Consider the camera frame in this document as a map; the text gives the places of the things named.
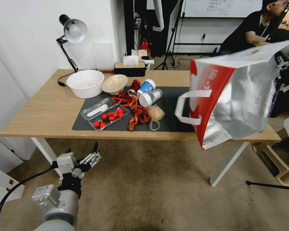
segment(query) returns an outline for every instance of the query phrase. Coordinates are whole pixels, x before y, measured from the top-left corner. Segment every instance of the lanyard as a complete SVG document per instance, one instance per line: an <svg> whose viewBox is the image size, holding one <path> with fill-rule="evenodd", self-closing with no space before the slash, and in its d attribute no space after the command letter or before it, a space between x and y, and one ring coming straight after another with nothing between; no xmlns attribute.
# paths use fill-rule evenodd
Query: lanyard
<svg viewBox="0 0 289 231"><path fill-rule="evenodd" d="M260 15L260 22L259 22L259 27L262 23L262 15ZM262 34L260 35L260 37L262 37L264 35L264 32L267 30L268 26L269 26L270 22L267 24L267 26L265 27L265 29L263 30Z"/></svg>

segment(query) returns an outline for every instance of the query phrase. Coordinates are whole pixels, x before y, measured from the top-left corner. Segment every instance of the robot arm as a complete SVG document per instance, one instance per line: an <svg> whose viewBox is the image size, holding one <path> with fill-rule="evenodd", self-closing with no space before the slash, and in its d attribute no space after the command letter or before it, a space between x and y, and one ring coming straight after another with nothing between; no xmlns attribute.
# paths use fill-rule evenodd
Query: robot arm
<svg viewBox="0 0 289 231"><path fill-rule="evenodd" d="M36 231L74 230L77 225L78 200L81 197L81 179L91 170L101 156L97 142L93 151L81 161L76 161L72 152L57 158L62 173L62 184L56 188L53 184L39 187L32 195L32 200L43 211L43 220Z"/></svg>

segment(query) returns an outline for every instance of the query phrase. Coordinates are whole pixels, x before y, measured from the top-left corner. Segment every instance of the red can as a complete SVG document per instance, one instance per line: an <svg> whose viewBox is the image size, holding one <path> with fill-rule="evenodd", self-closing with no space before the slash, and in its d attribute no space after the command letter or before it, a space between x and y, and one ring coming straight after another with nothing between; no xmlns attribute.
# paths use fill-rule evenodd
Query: red can
<svg viewBox="0 0 289 231"><path fill-rule="evenodd" d="M140 88L140 82L139 80L134 80L132 82L132 85L130 87L130 89L127 91L128 95L133 97L136 95L136 92L138 91L138 89Z"/></svg>

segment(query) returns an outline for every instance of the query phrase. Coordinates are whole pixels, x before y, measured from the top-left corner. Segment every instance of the white table leg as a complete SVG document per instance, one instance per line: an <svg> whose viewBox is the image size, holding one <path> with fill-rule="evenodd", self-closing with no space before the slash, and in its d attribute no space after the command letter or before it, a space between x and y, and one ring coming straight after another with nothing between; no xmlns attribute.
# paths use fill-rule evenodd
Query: white table leg
<svg viewBox="0 0 289 231"><path fill-rule="evenodd" d="M244 149L246 148L248 144L249 142L244 142L235 154L230 153L227 156L227 158L224 160L222 165L217 169L213 177L210 179L210 184L212 187L217 185L217 183L225 175L225 173L228 171L231 165L235 162L235 160L239 157L239 155L244 151Z"/></svg>
<svg viewBox="0 0 289 231"><path fill-rule="evenodd" d="M57 160L57 156L55 155L54 151L51 149L49 144L44 138L31 138L33 142L36 144L36 146L39 148L41 153L45 156L45 158L48 160L50 164L52 164L53 161ZM55 168L56 172L60 176L60 181L63 179L62 174L58 168Z"/></svg>

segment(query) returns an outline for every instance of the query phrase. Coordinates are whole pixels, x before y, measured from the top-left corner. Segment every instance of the bag handle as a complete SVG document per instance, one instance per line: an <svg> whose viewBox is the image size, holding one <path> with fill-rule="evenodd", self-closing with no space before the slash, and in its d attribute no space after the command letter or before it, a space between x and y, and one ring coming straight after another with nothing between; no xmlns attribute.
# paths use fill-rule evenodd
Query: bag handle
<svg viewBox="0 0 289 231"><path fill-rule="evenodd" d="M189 118L182 116L185 99L190 97L210 97L211 92L212 90L193 90L179 96L176 111L174 112L175 116L183 123L200 125L202 119L201 115L199 115L199 118Z"/></svg>

